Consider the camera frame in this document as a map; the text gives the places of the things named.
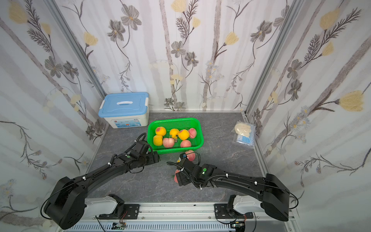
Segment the yellow peach bottom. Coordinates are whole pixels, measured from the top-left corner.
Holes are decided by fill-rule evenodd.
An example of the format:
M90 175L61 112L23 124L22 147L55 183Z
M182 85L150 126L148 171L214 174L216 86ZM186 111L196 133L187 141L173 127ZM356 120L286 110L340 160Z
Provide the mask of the yellow peach bottom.
M181 130L179 133L178 133L178 137L179 139L181 139L182 141L183 140L187 140L189 137L190 137L190 133L188 130Z

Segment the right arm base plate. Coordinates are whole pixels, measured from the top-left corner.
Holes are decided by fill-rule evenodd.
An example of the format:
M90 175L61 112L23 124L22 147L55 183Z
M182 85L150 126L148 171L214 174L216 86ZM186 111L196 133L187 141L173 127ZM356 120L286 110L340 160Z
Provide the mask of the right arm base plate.
M214 204L214 215L216 219L226 220L254 219L254 215L252 212L245 213L243 215L233 209L229 209L227 204Z

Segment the yellow peach with red blush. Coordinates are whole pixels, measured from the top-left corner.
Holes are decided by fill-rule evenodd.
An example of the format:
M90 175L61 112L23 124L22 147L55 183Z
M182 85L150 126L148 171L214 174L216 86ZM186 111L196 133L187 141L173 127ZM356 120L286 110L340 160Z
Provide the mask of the yellow peach with red blush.
M167 130L164 127L157 127L155 130L156 135L165 136L167 133Z

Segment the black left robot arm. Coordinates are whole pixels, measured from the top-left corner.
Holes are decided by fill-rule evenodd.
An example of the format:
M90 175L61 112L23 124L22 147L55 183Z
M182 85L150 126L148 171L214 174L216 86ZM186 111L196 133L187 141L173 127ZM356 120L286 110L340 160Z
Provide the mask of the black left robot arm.
M104 166L79 177L60 179L42 204L41 216L54 221L62 229L69 229L83 218L88 209L86 198L93 191L133 169L158 162L159 155L149 143L137 140L123 153L113 155Z

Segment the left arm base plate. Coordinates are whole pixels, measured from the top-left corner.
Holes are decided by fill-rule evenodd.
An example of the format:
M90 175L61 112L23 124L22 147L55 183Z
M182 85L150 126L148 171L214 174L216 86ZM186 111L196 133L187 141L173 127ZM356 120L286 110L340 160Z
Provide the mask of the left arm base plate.
M111 214L98 215L98 219L137 219L140 212L140 204L118 204Z

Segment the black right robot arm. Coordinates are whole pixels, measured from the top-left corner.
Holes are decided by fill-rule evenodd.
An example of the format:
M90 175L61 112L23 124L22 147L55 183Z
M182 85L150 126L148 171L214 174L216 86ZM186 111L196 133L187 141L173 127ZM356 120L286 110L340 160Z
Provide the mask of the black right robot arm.
M186 158L178 163L168 161L167 165L177 168L175 176L178 185L192 184L200 190L208 187L225 188L243 193L258 200L264 212L276 220L288 221L289 211L296 208L289 206L292 193L275 175L243 176L210 164L199 166Z

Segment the pink peach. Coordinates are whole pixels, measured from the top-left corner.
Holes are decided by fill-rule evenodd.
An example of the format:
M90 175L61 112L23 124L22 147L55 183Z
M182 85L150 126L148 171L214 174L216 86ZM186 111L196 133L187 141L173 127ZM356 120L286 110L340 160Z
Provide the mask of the pink peach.
M189 148L192 146L191 142L189 140L183 140L180 144L182 148Z
M194 161L195 158L196 158L196 153L193 150L186 151L185 155L186 155L187 159L190 160L190 161Z
M177 184L178 184L177 173L179 173L179 172L180 172L179 170L176 170L176 171L175 171L175 174L174 174L174 181L175 181L175 183L177 183Z
M175 145L175 140L173 138L164 138L163 146L165 148L172 148Z
M197 136L197 131L196 131L195 128L190 128L190 129L188 130L188 132L189 132L189 138L191 138L191 139L196 138L196 136Z

